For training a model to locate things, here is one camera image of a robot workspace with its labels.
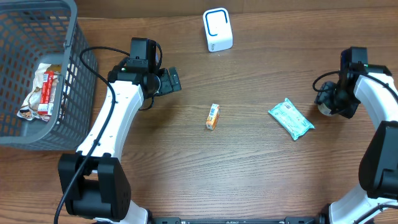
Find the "teal white tissue pack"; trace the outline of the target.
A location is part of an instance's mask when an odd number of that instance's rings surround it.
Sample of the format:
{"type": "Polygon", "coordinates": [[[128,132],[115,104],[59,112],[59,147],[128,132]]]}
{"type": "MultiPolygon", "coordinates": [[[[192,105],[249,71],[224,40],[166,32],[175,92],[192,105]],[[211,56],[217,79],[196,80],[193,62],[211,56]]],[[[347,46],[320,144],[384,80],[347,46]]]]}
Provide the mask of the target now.
{"type": "Polygon", "coordinates": [[[294,141],[315,128],[288,98],[275,105],[268,113],[286,129],[294,141]]]}

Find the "small orange box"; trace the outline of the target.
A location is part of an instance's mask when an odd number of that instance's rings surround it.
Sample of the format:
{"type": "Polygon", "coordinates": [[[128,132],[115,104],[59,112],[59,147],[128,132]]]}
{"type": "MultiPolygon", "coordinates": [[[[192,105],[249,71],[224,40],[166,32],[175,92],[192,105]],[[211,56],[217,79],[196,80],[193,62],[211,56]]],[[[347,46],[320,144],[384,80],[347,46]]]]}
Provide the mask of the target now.
{"type": "Polygon", "coordinates": [[[219,117],[220,117],[220,106],[218,104],[213,103],[206,120],[206,127],[210,130],[214,130],[216,128],[219,117]]]}

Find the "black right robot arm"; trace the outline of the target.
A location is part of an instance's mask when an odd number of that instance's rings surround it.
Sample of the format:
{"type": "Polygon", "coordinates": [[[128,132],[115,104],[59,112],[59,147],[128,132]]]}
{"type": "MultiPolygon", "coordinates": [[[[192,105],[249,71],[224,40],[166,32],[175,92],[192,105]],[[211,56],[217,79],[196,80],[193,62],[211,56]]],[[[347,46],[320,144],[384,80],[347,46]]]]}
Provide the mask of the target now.
{"type": "Polygon", "coordinates": [[[368,223],[397,208],[397,89],[383,65],[350,63],[336,71],[337,83],[317,90],[316,103],[324,114],[352,118],[363,105],[376,132],[359,165],[359,184],[327,205],[315,223],[368,223]]]}

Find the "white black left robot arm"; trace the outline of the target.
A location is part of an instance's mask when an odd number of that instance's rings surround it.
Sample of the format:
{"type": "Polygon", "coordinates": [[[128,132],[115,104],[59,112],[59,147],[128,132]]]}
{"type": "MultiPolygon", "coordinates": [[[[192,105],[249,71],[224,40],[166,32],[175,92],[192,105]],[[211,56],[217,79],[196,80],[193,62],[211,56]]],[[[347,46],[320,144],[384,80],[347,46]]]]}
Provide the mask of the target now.
{"type": "Polygon", "coordinates": [[[174,67],[139,73],[127,67],[127,61],[124,58],[109,72],[107,97],[85,140],[74,154],[62,154],[58,162],[63,196],[55,223],[63,207],[97,223],[152,223],[150,211],[131,199],[122,151],[133,118],[143,109],[147,84],[155,86],[150,98],[179,91],[181,84],[174,67]]]}

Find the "green lid jar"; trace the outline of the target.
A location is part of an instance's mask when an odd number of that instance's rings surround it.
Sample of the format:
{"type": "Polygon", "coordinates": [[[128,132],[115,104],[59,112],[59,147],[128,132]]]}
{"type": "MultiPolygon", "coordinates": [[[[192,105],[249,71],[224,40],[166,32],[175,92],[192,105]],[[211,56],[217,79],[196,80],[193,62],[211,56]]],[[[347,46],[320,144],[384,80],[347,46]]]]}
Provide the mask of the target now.
{"type": "Polygon", "coordinates": [[[329,109],[326,104],[322,103],[318,105],[318,110],[325,116],[333,116],[332,110],[329,109]]]}

